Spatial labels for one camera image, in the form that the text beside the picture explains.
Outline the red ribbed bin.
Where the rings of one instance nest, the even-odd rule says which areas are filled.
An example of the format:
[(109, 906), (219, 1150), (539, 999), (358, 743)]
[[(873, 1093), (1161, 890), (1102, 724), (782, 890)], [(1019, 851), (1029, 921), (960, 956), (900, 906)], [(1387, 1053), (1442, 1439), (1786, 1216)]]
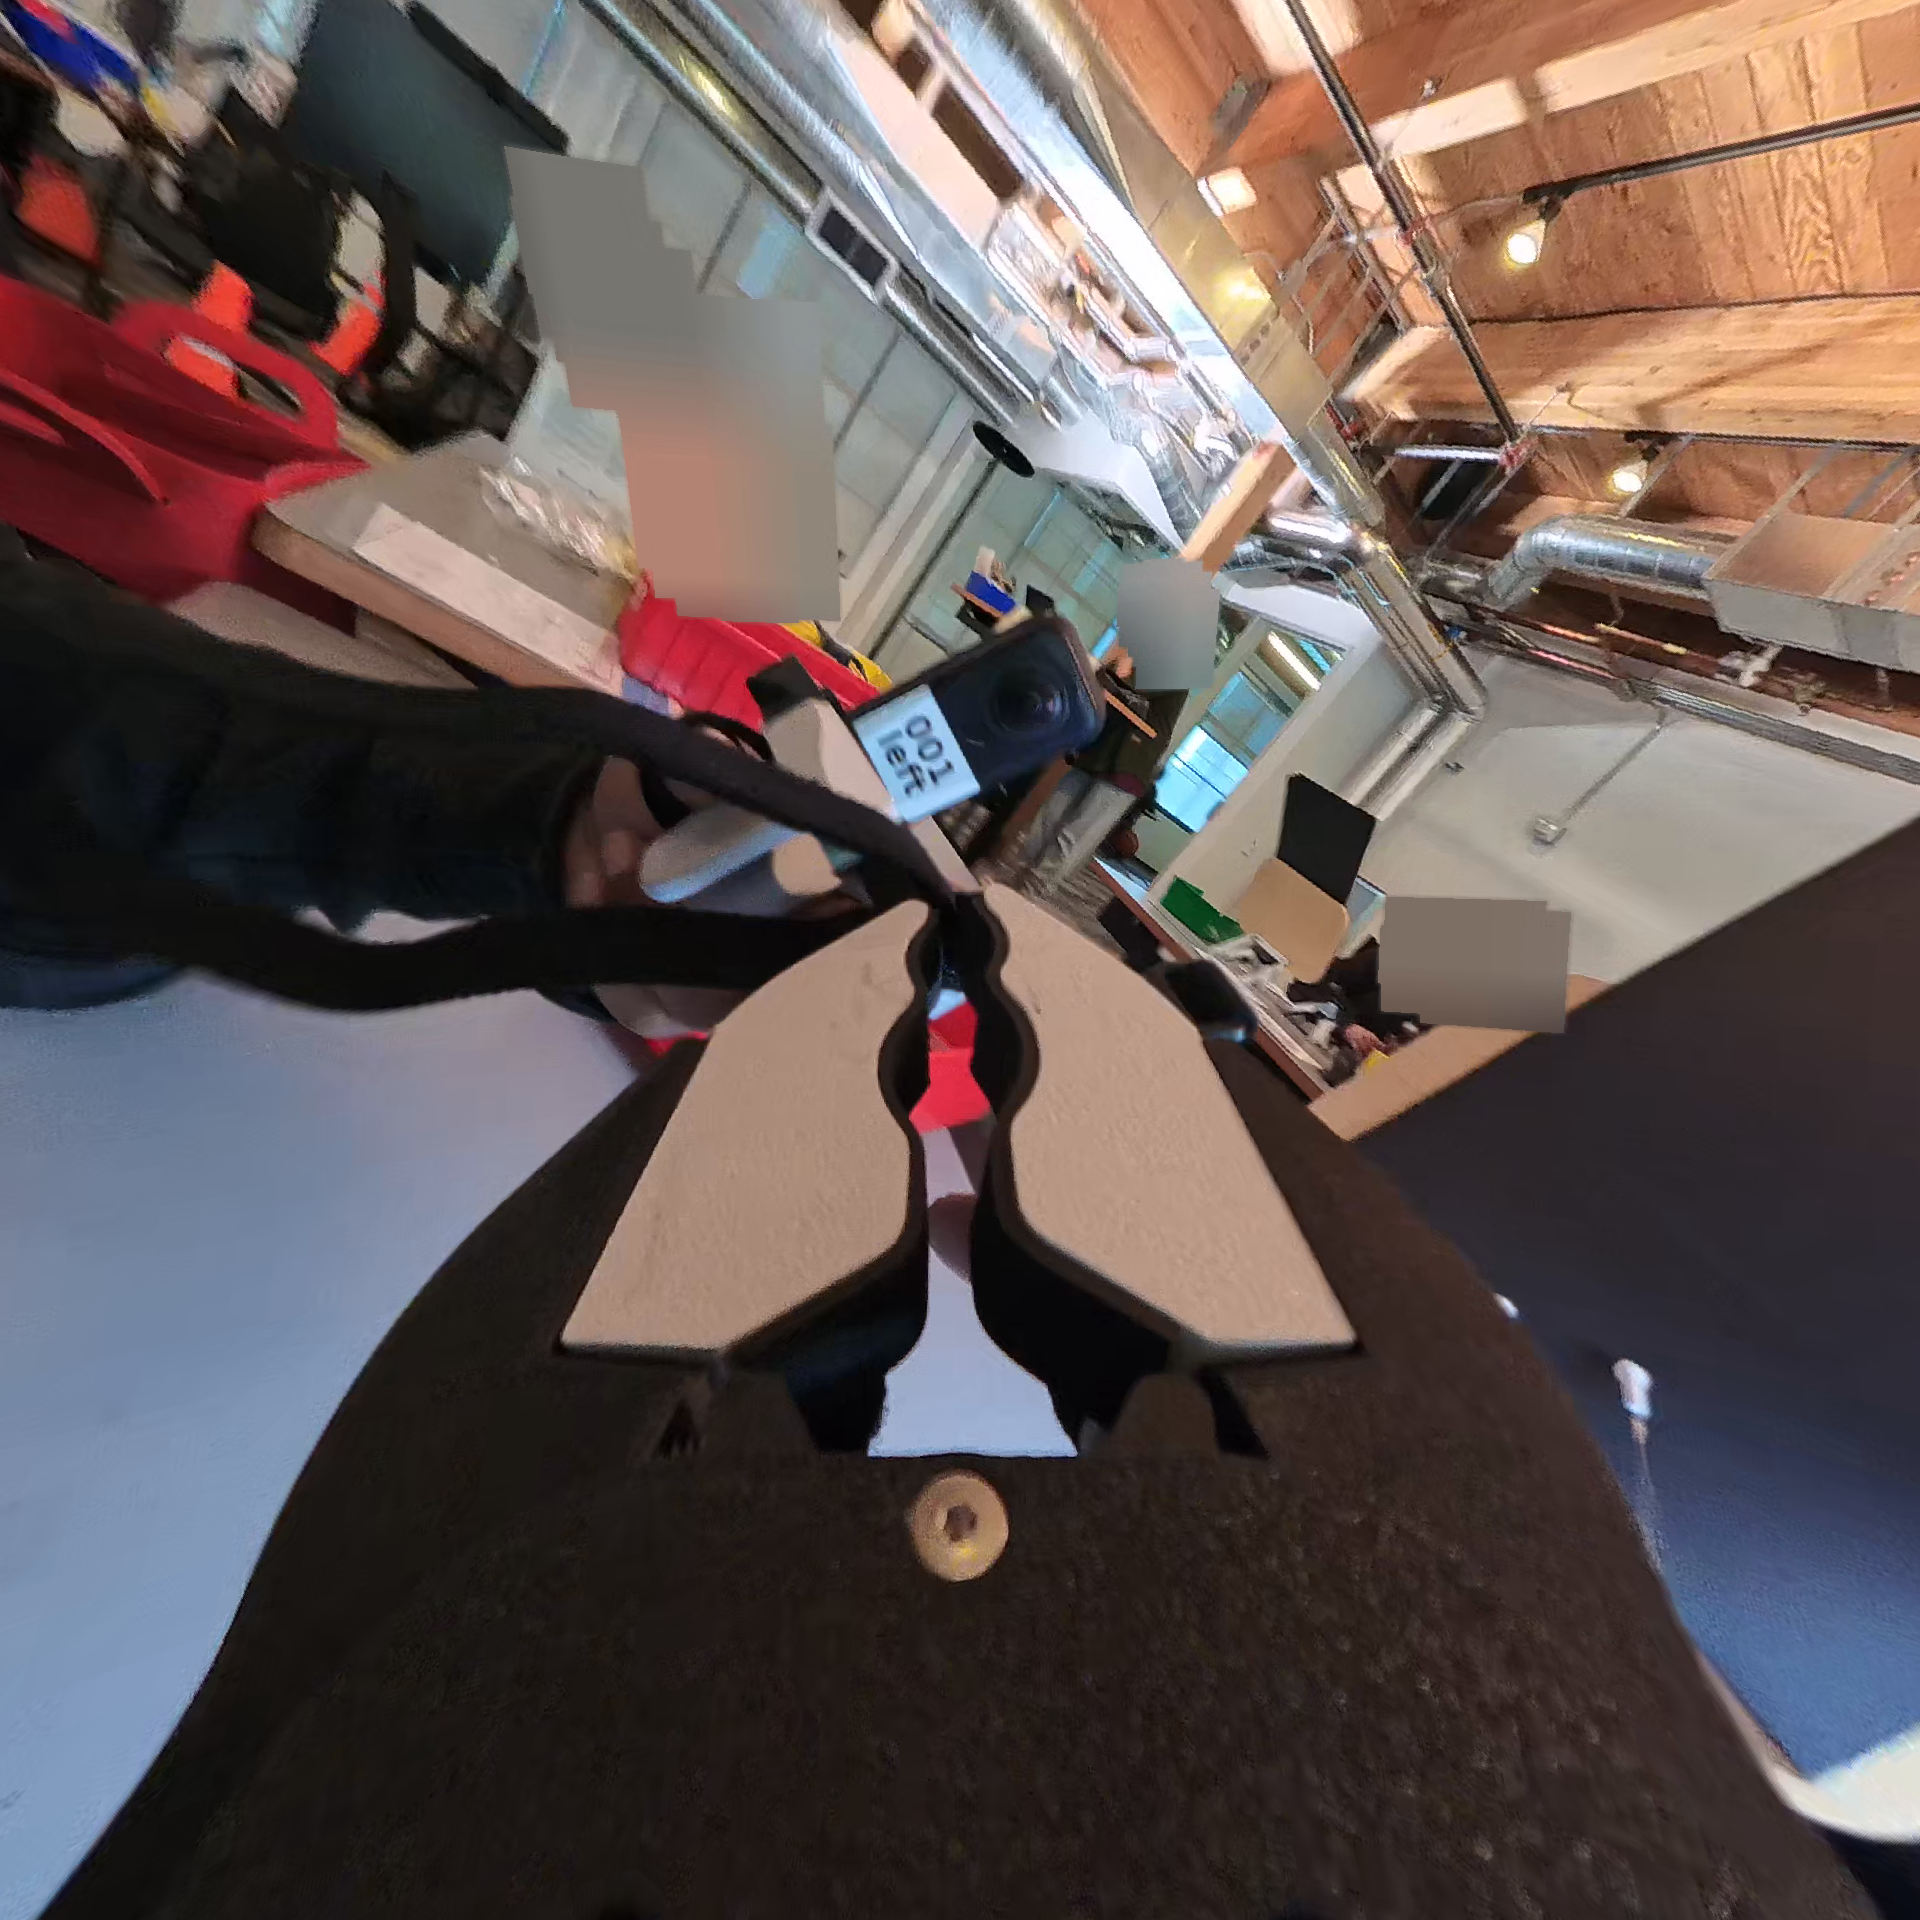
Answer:
[(669, 599), (653, 599), (653, 580), (625, 585), (617, 617), (609, 617), (617, 673), (653, 695), (669, 695), (683, 714), (718, 714), (764, 733), (751, 703), (751, 673), (800, 666), (827, 703), (873, 703), (873, 678), (849, 673), (813, 617), (707, 617), (683, 616)]

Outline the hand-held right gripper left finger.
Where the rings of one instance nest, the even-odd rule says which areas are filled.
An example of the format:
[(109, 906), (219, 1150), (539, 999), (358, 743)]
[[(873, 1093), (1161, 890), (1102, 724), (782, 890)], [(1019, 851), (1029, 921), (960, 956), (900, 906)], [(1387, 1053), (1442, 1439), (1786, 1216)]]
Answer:
[(902, 1246), (919, 1205), (919, 939), (891, 906), (764, 979), (697, 1071), (566, 1321), (599, 1361), (750, 1361)]

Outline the red tote basket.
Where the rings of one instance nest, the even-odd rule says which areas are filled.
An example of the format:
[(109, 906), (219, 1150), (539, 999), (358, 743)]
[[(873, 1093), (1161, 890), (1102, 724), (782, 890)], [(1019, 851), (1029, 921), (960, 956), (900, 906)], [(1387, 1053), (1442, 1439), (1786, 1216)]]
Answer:
[(346, 599), (255, 547), (261, 509), (372, 469), (333, 397), (177, 303), (80, 323), (0, 279), (0, 530), (100, 568), (139, 601), (261, 585), (324, 630)]

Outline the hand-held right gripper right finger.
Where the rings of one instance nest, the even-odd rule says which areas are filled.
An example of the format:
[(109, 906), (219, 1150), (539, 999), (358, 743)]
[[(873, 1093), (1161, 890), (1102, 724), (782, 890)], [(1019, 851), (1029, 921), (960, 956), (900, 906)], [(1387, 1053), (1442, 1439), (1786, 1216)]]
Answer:
[(1009, 1223), (1199, 1367), (1362, 1353), (1204, 1029), (1019, 890), (981, 890), (969, 1086)]

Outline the black monitor screen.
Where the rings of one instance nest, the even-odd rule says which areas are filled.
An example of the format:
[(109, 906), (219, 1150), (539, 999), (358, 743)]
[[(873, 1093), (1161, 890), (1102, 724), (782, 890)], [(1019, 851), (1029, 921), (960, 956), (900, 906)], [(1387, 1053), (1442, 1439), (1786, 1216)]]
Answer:
[(436, 284), (495, 279), (508, 233), (508, 150), (572, 150), (572, 138), (421, 0), (316, 0), (286, 140), (295, 162), (355, 180), (372, 204), (395, 180), (421, 209), (407, 233)]

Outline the silver ventilation duct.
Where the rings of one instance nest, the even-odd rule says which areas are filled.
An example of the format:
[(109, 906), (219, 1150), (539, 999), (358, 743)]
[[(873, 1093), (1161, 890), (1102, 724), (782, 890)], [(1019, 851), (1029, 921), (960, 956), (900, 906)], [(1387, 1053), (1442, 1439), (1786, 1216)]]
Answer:
[(1721, 530), (1641, 530), (1641, 522), (1534, 522), (1474, 585), (1485, 616), (1518, 616), (1553, 580), (1585, 580), (1612, 599), (1707, 599), (1707, 568), (1735, 541)]
[(1333, 378), (1066, 0), (589, 0), (1036, 469), (1214, 568), (1323, 568), (1430, 714), (1474, 673), (1387, 541)]

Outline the red plastic bin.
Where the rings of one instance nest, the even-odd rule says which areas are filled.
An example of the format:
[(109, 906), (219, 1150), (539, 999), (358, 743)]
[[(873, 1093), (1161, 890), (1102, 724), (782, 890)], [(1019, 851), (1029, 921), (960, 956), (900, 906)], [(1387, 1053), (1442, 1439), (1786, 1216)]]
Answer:
[(931, 999), (931, 1071), (919, 1071), (919, 1098), (917, 1098), (917, 1135), (963, 1135), (963, 1125), (992, 1125), (992, 1093), (969, 1086), (969, 999), (963, 986), (939, 986)]

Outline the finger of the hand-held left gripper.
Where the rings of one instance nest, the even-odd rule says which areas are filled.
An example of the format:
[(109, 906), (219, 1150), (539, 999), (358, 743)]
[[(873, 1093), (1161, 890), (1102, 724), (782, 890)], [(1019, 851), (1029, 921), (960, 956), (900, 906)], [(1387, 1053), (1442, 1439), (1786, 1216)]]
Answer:
[(790, 703), (790, 714), (768, 714), (768, 760), (800, 774), (800, 780), (820, 780), (849, 802), (883, 802), (883, 774), (856, 743), (856, 733), (849, 733), (840, 703)]
[[(931, 875), (939, 875), (960, 895), (981, 890), (981, 878), (963, 875), (963, 854), (946, 851), (939, 825), (917, 825), (902, 840), (931, 854)], [(856, 854), (856, 851), (827, 851), (827, 840), (813, 840), (813, 832), (782, 840), (782, 851), (751, 866), (751, 906), (883, 906), (883, 895), (891, 895), (891, 890), (865, 875), (865, 854)]]

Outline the person's left hand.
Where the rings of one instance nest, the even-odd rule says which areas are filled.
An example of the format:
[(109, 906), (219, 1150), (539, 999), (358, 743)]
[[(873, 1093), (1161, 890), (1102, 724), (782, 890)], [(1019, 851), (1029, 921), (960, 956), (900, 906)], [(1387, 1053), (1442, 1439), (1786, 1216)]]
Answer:
[(649, 851), (686, 825), (707, 796), (637, 760), (604, 760), (566, 832), (566, 906), (649, 906)]

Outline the black office chair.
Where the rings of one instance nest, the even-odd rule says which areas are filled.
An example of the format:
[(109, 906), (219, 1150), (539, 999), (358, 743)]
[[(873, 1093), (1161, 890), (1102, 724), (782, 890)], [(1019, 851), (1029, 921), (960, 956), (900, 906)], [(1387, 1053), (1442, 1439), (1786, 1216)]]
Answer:
[(377, 180), (372, 218), (377, 218), (377, 279), (346, 284), (333, 250), (355, 224), (355, 183), (273, 150), (242, 150), (242, 140), (203, 140), (181, 150), (181, 209), (207, 242), (207, 260), (228, 260), (236, 279), (255, 279), (255, 330), (286, 334), (286, 346), (316, 346), (346, 309), (346, 294), (383, 294), (383, 330), (372, 346), (372, 359), (355, 378), (383, 378), (395, 351), (421, 330), (421, 193)]

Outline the grey side table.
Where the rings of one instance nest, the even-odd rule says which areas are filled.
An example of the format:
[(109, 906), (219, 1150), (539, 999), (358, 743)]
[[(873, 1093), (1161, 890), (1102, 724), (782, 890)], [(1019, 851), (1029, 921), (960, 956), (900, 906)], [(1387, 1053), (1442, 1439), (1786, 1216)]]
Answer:
[(377, 464), (255, 522), (255, 547), (346, 599), (355, 616), (487, 673), (501, 686), (599, 686), (617, 695), (617, 601), (604, 580), (554, 553), (501, 493), (501, 447), (460, 439), (407, 464)]

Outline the wooden-rimmed black board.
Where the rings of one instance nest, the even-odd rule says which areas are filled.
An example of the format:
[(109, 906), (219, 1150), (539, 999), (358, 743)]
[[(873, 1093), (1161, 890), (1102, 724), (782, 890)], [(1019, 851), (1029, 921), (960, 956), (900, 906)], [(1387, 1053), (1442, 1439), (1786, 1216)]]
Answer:
[(1277, 854), (1229, 895), (1240, 939), (1254, 939), (1290, 979), (1323, 979), (1352, 939), (1363, 851), (1373, 811), (1290, 774)]
[(1920, 832), (1810, 875), (1416, 1093), (1323, 1098), (1553, 1332), (1656, 1367), (1575, 1402), (1791, 1802), (1920, 1843)]

